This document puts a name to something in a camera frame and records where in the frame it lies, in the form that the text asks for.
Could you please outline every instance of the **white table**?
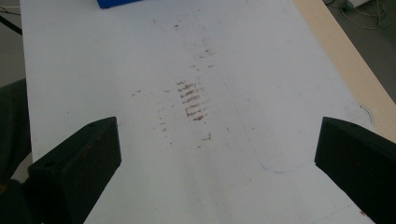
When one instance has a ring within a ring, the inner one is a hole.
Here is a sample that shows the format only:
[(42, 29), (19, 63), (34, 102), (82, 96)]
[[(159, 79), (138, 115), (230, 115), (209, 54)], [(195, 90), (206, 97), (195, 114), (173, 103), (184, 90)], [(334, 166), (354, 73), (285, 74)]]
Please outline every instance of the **white table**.
[(373, 129), (290, 0), (21, 0), (33, 157), (117, 116), (86, 223), (372, 223), (313, 162), (323, 116)]

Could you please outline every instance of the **blue object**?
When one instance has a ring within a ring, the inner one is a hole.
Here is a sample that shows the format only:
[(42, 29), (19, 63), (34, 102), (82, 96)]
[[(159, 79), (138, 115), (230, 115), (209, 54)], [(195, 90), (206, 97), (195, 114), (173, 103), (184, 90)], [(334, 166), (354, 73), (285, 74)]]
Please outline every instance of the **blue object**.
[(100, 8), (110, 8), (137, 1), (140, 0), (98, 0), (98, 3)]

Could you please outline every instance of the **dark fabric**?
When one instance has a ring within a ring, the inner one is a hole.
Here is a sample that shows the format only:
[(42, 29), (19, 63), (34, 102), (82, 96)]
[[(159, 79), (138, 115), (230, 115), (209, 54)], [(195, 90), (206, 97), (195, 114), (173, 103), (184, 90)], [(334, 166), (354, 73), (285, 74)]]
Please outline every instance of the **dark fabric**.
[(31, 152), (26, 79), (0, 88), (0, 178), (11, 178)]

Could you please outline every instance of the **table surface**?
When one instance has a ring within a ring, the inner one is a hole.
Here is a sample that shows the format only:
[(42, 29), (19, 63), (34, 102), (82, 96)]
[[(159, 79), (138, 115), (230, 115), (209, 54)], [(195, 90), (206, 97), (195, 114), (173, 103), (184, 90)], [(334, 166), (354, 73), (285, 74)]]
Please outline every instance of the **table surface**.
[(290, 0), (21, 6), (34, 160), (118, 118), (86, 223), (373, 223), (313, 159), (322, 117), (377, 123)]

